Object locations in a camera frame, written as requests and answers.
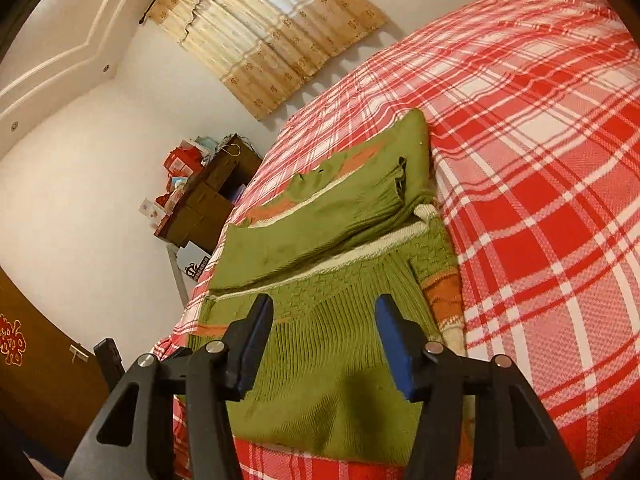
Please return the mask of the beige patterned window curtain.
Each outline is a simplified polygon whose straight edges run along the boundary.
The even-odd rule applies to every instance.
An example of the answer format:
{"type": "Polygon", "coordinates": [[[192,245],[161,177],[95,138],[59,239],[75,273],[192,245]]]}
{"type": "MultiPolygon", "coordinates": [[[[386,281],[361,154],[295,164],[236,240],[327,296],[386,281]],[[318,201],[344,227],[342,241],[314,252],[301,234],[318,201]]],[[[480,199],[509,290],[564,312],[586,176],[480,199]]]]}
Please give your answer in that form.
{"type": "Polygon", "coordinates": [[[155,0],[145,16],[257,120],[387,22],[369,0],[155,0]]]}

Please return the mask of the brown wooden door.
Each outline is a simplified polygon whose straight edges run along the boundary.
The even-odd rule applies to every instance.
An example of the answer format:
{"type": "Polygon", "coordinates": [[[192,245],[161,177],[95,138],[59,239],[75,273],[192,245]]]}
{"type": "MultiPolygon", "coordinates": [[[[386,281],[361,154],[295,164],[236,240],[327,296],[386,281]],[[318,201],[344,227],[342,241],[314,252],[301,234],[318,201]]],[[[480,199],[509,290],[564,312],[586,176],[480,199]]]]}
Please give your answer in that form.
{"type": "Polygon", "coordinates": [[[1,414],[27,455],[62,476],[108,397],[96,357],[1,274],[1,414]]]}

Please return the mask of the red white plaid bedsheet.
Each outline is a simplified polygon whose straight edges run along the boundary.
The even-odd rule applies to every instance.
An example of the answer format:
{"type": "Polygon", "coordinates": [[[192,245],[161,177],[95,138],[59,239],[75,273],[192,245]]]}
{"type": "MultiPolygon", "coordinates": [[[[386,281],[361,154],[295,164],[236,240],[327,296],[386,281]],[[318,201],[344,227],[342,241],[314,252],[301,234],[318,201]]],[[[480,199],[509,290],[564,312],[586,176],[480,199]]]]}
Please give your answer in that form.
{"type": "Polygon", "coordinates": [[[430,126],[471,356],[510,356],[586,479],[639,430],[639,50],[599,0],[477,0],[295,113],[232,214],[410,108],[430,126]]]}

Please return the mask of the white box with black logo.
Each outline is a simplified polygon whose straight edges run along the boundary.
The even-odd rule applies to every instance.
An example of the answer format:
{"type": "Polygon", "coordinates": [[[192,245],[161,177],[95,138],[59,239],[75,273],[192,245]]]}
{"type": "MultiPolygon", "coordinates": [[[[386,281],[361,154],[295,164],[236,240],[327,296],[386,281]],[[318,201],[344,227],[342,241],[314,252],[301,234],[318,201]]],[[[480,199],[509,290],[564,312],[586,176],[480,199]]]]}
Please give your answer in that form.
{"type": "Polygon", "coordinates": [[[209,263],[210,253],[189,242],[177,250],[178,269],[193,281],[198,281],[209,263]]]}

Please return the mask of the dark brown wooden desk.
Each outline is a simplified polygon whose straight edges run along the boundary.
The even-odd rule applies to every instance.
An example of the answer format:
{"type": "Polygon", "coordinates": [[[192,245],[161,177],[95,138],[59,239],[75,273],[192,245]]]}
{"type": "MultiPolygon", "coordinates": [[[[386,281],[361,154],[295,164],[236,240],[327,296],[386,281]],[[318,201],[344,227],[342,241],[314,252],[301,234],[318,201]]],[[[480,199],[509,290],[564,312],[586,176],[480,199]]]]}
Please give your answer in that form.
{"type": "Polygon", "coordinates": [[[192,242],[211,254],[234,208],[232,197],[250,184],[261,164],[250,144],[238,134],[230,136],[209,164],[186,181],[186,190],[154,235],[178,248],[192,242]]]}

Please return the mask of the green orange cream striped sweater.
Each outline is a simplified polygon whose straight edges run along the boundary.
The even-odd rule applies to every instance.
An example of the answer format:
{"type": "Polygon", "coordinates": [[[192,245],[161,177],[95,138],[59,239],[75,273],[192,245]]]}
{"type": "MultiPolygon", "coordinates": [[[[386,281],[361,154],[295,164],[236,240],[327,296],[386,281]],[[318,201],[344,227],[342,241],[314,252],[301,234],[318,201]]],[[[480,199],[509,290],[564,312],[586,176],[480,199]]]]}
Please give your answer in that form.
{"type": "Polygon", "coordinates": [[[190,346],[220,336],[260,294],[273,326],[252,390],[230,405],[235,437],[407,463],[420,410],[394,385],[376,300],[392,296],[428,339],[465,352],[458,258],[420,110],[296,174],[228,227],[190,346]]]}

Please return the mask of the white card with orange print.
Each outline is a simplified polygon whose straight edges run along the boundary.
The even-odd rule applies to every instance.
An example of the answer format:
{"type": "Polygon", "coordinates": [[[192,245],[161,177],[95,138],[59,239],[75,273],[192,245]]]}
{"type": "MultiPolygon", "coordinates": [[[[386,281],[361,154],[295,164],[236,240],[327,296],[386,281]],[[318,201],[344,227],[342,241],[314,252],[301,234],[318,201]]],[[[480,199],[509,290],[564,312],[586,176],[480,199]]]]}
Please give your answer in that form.
{"type": "Polygon", "coordinates": [[[139,207],[140,214],[143,214],[150,222],[151,226],[157,228],[166,216],[165,209],[154,200],[145,198],[139,207]]]}

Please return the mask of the red gift box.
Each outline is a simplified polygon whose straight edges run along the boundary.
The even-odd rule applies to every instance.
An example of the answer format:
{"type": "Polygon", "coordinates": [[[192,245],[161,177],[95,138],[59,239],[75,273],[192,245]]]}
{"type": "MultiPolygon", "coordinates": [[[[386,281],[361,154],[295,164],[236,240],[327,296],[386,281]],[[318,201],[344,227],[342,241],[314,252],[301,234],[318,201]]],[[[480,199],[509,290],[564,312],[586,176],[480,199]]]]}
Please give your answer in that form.
{"type": "Polygon", "coordinates": [[[166,157],[164,167],[171,177],[191,177],[202,169],[202,153],[197,148],[175,148],[166,157]]]}

